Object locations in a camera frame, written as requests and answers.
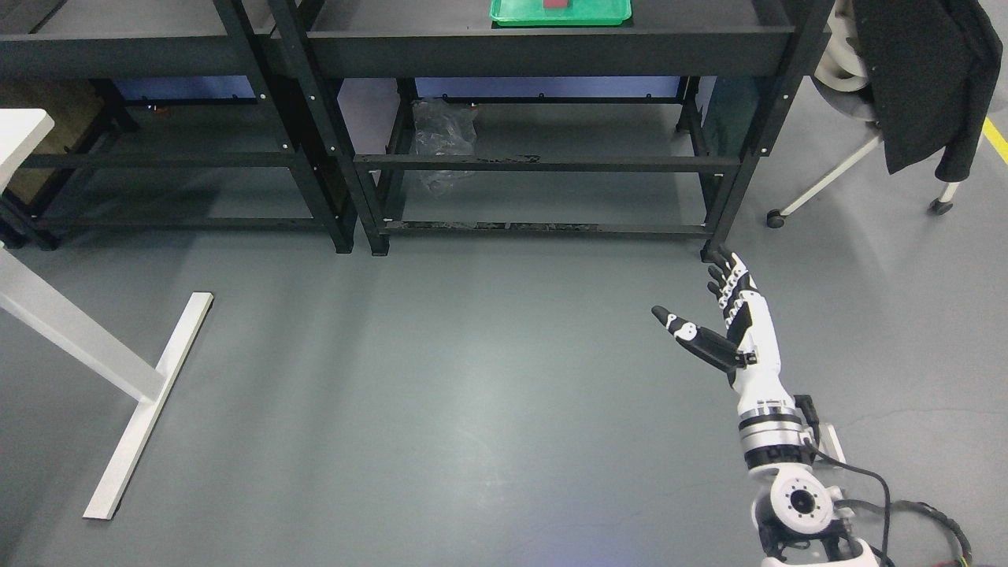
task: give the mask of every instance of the black cable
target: black cable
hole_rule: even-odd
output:
[[[878,557],[879,559],[882,559],[882,550],[880,550],[879,548],[877,548],[877,547],[875,547],[875,546],[873,546],[871,544],[869,544],[868,547],[871,548],[872,553],[875,554],[875,557]],[[885,562],[886,567],[896,567],[896,564],[893,563],[892,559],[890,559],[888,557],[886,557],[883,561]]]
[[[839,466],[840,468],[844,468],[851,472],[856,472],[858,474],[864,474],[865,476],[871,476],[875,480],[878,480],[880,484],[882,484],[882,494],[884,495],[885,498],[885,506],[883,506],[883,514],[882,514],[882,555],[880,557],[882,559],[882,564],[888,565],[889,564],[889,519],[892,516],[892,499],[889,497],[889,484],[886,483],[885,478],[882,478],[882,475],[877,472],[872,472],[868,469],[858,468],[854,465],[849,465],[843,461],[838,461],[837,459],[831,457],[830,455],[827,455],[823,451],[820,451],[818,447],[815,447],[815,445],[812,444],[812,441],[810,439],[805,439],[805,447],[807,447],[810,451],[818,455],[821,459],[832,465]]]
[[[841,507],[851,507],[853,504],[875,514],[882,514],[884,512],[882,506],[855,498],[837,500],[834,504]],[[962,550],[962,557],[966,560],[967,565],[973,565],[973,547],[970,546],[970,540],[963,533],[963,529],[959,526],[959,523],[946,516],[941,511],[927,502],[914,502],[910,500],[896,500],[892,502],[890,509],[892,512],[915,512],[943,526],[956,536],[956,540],[959,542],[959,547]]]

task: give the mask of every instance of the concrete floor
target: concrete floor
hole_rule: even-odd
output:
[[[1003,33],[1006,16],[992,11]],[[1008,166],[987,146],[932,217],[937,158],[889,177],[876,152],[763,226],[863,136],[805,84],[729,243],[770,302],[785,385],[814,396],[852,463],[1003,565]],[[190,292],[217,301],[109,523],[80,516],[131,400],[0,314],[2,562],[758,564],[736,395],[649,314],[717,328],[698,242],[397,238],[374,258],[358,238],[342,256],[317,234],[18,251],[149,361]],[[857,530],[878,544],[879,522]],[[950,550],[896,517],[898,565]]]

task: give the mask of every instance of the metal rod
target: metal rod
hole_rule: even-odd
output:
[[[220,153],[33,153],[22,167],[288,167],[290,153],[246,151]]]
[[[733,157],[563,157],[540,155],[477,157],[473,155],[386,155],[362,154],[355,159],[358,171],[449,169],[464,172],[700,172],[725,174],[735,171]]]
[[[186,217],[45,217],[36,221],[40,228],[157,228],[200,230],[319,230],[321,225],[307,218],[186,218]]]
[[[548,233],[548,234],[599,234],[624,236],[664,236],[678,238],[707,238],[711,232],[702,225],[620,225],[596,223],[519,223],[519,222],[438,222],[391,221],[385,223],[387,232],[470,232],[470,233]]]

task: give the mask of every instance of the wire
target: wire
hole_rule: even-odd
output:
[[[840,468],[844,468],[851,472],[856,472],[858,474],[864,474],[865,476],[871,476],[875,480],[878,480],[880,484],[882,484],[882,494],[883,497],[885,498],[885,505],[882,508],[882,555],[880,556],[880,558],[882,559],[883,565],[888,565],[889,564],[889,520],[890,517],[892,516],[892,499],[889,496],[889,484],[885,481],[885,478],[882,478],[882,475],[877,472],[872,472],[864,468],[858,468],[854,465],[849,465],[844,461],[838,461],[837,459],[831,457],[830,455],[827,455],[823,451],[820,451],[818,447],[815,447],[810,439],[805,439],[805,447],[807,447],[810,451],[818,455],[821,459],[832,465],[839,466]]]
[[[884,512],[879,505],[853,498],[837,500],[834,503],[842,507],[850,507],[853,504],[875,514],[882,514]],[[963,533],[963,529],[959,526],[959,523],[942,514],[941,511],[927,502],[914,502],[910,500],[896,500],[892,502],[890,508],[892,512],[915,512],[921,516],[926,516],[952,532],[953,536],[956,536],[956,541],[959,542],[962,555],[954,561],[939,563],[934,567],[970,567],[973,564],[973,548],[970,546],[970,540]]]

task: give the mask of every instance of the white robotic arm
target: white robotic arm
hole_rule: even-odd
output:
[[[807,396],[795,404],[780,383],[780,352],[766,300],[737,254],[712,253],[708,284],[718,298],[727,337],[654,307],[651,312],[686,350],[727,372],[739,394],[739,435],[749,475],[761,483],[752,518],[766,558],[762,567],[786,565],[787,547],[820,541],[831,567],[878,567],[870,546],[851,537],[833,502],[843,497],[811,469],[806,440],[817,438],[817,418]],[[799,416],[801,406],[806,428]]]

